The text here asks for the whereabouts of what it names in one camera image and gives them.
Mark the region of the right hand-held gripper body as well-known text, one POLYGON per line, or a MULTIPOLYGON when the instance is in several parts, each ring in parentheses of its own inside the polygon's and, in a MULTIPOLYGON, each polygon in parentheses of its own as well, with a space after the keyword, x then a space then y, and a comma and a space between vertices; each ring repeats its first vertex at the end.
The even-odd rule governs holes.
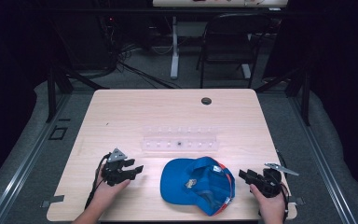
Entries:
POLYGON ((299 173, 277 163, 266 163, 263 174, 255 174, 255 185, 265 197, 273 198, 281 192, 281 173, 299 176, 299 173))

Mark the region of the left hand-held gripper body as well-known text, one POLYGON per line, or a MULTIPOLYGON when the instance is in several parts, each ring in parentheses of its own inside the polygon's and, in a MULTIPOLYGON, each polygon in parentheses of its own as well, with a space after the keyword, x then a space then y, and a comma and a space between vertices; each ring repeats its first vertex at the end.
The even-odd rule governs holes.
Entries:
POLYGON ((122 162, 127 156, 115 148, 108 156, 102 170, 102 178, 109 186, 121 183, 128 179, 128 172, 123 170, 122 162))

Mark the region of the person's left hand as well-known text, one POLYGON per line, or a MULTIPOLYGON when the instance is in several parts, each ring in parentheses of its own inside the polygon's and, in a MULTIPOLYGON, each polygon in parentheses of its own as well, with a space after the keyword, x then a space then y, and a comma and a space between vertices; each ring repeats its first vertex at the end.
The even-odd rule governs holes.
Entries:
POLYGON ((101 172, 99 171, 98 173, 97 188, 89 207, 104 211, 113 203, 118 194, 130 184, 130 180, 124 180, 119 184, 109 186, 103 181, 101 172))

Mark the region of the person's right hand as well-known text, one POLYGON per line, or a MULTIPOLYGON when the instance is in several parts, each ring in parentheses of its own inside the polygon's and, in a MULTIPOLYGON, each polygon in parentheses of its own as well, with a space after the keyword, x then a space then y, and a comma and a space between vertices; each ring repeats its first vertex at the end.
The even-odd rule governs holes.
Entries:
POLYGON ((250 191, 253 193, 253 195, 258 201, 259 210, 262 218, 276 217, 281 220, 284 219, 285 200, 282 193, 273 198, 267 198, 259 191, 259 189, 254 184, 250 185, 250 191))

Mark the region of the blue baseball cap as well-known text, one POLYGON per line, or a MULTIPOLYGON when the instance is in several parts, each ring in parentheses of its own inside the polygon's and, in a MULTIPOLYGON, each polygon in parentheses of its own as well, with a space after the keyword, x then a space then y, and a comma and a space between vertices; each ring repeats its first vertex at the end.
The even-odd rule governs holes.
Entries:
POLYGON ((167 203, 196 205, 211 217, 235 198, 235 177, 211 157, 174 159, 162 170, 160 195, 167 203))

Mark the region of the clear plastic rack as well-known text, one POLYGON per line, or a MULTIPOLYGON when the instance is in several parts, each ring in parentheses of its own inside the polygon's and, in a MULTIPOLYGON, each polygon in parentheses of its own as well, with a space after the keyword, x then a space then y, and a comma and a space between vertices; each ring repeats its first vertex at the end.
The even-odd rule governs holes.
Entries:
POLYGON ((219 149, 213 127, 146 126, 142 150, 150 152, 211 152, 219 149))

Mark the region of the black metal stand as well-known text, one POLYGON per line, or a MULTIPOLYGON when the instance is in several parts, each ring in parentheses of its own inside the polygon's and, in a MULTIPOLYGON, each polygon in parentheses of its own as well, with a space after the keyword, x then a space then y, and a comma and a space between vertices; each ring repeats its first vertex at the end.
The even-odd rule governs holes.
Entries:
POLYGON ((310 126, 309 109, 310 109, 310 74, 304 68, 296 68, 289 73, 275 77, 267 84, 255 89, 257 93, 264 92, 288 79, 284 93, 287 97, 297 97, 300 93, 300 117, 307 126, 310 126))
POLYGON ((54 62, 48 73, 48 118, 46 123, 49 123, 57 114, 57 102, 56 102, 56 88, 63 94, 71 94, 74 90, 73 85, 71 84, 69 78, 74 78, 86 86, 91 87, 95 91, 97 90, 106 90, 106 87, 103 87, 90 79, 80 75, 73 69, 63 65, 62 63, 54 62))

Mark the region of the white desk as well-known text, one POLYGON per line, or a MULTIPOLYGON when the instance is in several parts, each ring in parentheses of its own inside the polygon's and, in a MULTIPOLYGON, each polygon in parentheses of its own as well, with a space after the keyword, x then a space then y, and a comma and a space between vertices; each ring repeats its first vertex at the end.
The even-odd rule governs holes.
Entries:
MULTIPOLYGON (((240 7, 259 8, 266 7, 271 10, 285 8, 289 0, 153 0, 153 7, 240 7)), ((179 51, 178 51, 178 25, 176 16, 172 17, 172 69, 171 78, 178 78, 179 51)))

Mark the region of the black folding chair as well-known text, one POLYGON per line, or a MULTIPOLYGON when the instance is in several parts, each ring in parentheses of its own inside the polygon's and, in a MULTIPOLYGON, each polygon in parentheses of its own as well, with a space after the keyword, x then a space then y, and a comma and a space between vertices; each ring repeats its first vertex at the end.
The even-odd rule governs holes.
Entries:
POLYGON ((204 86, 206 64, 251 65, 248 88, 252 86, 261 40, 268 32, 271 18, 263 14, 226 13, 215 16, 201 37, 200 87, 204 86))

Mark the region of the metal floor rail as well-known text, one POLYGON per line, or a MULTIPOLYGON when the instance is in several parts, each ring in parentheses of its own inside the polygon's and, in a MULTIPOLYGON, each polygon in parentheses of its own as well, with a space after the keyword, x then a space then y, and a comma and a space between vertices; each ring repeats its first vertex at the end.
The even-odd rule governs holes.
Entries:
POLYGON ((288 102, 292 107, 296 119, 298 120, 301 129, 305 133, 309 144, 310 152, 315 160, 317 170, 324 182, 324 185, 330 195, 330 198, 337 210, 337 213, 341 219, 342 224, 358 224, 354 217, 347 200, 345 199, 341 187, 335 179, 332 170, 324 156, 322 148, 312 130, 312 127, 308 125, 301 116, 300 104, 296 98, 289 97, 288 102))
POLYGON ((53 132, 55 123, 70 99, 69 94, 59 97, 56 115, 50 122, 46 122, 48 100, 43 97, 36 100, 31 118, 0 168, 0 222, 6 218, 12 204, 18 198, 44 150, 48 135, 53 132))

